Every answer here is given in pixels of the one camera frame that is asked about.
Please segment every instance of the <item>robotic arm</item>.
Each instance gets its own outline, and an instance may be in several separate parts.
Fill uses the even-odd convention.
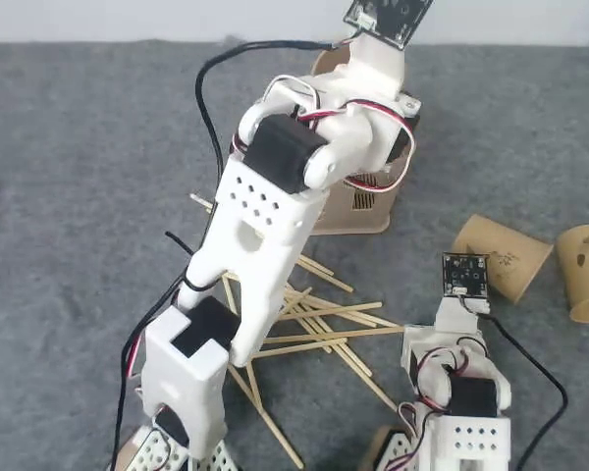
[[[420,3],[423,13],[429,3]],[[330,186],[385,169],[402,141],[410,146],[396,184],[405,175],[415,150],[410,120],[420,109],[402,93],[409,36],[380,40],[372,13],[368,7],[348,13],[348,23],[367,32],[350,43],[347,64],[315,77],[278,76],[244,114],[216,192],[217,210],[177,302],[146,328],[143,409],[151,417],[164,407],[174,411],[179,423],[168,429],[177,432],[162,428],[187,449],[190,463],[208,457],[224,438],[227,365],[244,366],[276,321]],[[411,20],[416,27],[420,17]],[[241,282],[239,317],[210,295],[225,272]]]

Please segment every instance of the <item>brown cardboard container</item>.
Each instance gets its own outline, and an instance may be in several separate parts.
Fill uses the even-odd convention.
[[[539,273],[553,246],[474,214],[455,239],[457,253],[489,255],[489,284],[517,303]]]
[[[327,74],[340,64],[349,60],[349,48],[343,46],[335,51],[322,52],[312,67],[313,75]],[[385,185],[392,183],[402,172],[407,159],[407,149],[395,160],[391,172],[378,172],[359,176],[368,184]],[[330,196],[325,203],[313,234],[378,234],[391,224],[391,209],[397,198],[399,184],[387,193],[369,193],[338,182],[330,188]]]
[[[589,323],[589,225],[561,234],[557,252],[565,278],[571,319]]]

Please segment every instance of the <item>paper cup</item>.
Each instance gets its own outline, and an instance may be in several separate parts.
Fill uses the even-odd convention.
[[[453,251],[489,255],[489,285],[517,303],[553,247],[474,214],[455,239]]]
[[[323,51],[319,54],[316,62],[312,66],[312,74],[318,76],[320,74],[327,74],[336,69],[340,64],[349,62],[349,46],[343,46],[333,51]]]
[[[557,251],[567,286],[571,319],[589,323],[589,225],[561,234]]]

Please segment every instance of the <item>pile of wooden sticks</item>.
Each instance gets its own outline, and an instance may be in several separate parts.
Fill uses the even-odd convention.
[[[194,194],[191,194],[190,197],[194,201],[203,205],[208,212],[211,211],[211,203]],[[343,289],[347,292],[353,292],[353,288],[338,280],[332,270],[324,267],[309,257],[304,255],[299,256],[296,264],[337,288]],[[232,289],[231,282],[236,282],[237,280],[238,279],[235,275],[229,273],[222,277],[229,308],[236,314],[239,313],[239,310],[234,298],[234,290]],[[229,365],[230,374],[298,469],[303,469],[303,461],[262,404],[259,386],[253,370],[253,361],[261,358],[277,357],[317,348],[323,348],[327,353],[335,352],[362,380],[362,382],[395,412],[397,411],[397,405],[372,380],[373,372],[349,347],[348,339],[354,337],[399,334],[403,332],[402,326],[373,314],[363,312],[382,307],[381,302],[368,302],[364,304],[342,306],[326,299],[313,296],[311,291],[312,288],[299,291],[294,289],[290,284],[287,284],[284,304],[278,320],[278,322],[295,321],[306,331],[306,334],[268,337],[264,341],[262,350],[260,350],[245,367],[248,382],[244,380],[235,367]],[[360,327],[366,327],[366,329],[335,332],[325,321],[325,318],[328,316],[338,316],[347,319],[358,324]],[[278,346],[285,343],[294,343],[294,345]]]

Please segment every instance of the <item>gray carpet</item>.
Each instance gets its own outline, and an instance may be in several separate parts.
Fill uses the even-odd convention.
[[[197,244],[215,166],[193,78],[222,45],[0,45],[0,469],[92,470],[107,462],[119,352]],[[219,68],[207,100],[223,139],[277,73],[313,54],[253,53]],[[339,302],[432,323],[440,252],[479,212],[545,240],[589,223],[589,50],[412,47],[407,88],[424,102],[419,150],[391,228],[322,237],[305,253],[356,286],[352,296],[296,270]],[[589,470],[589,326],[568,319],[553,256],[512,306],[494,312],[571,396],[527,469]],[[513,386],[513,462],[557,409],[552,386],[490,327]],[[395,400],[410,399],[400,339],[354,340]],[[265,405],[308,469],[354,469],[391,411],[335,355],[257,363]],[[293,469],[230,380],[227,442],[246,470]],[[123,437],[142,420],[133,394]]]

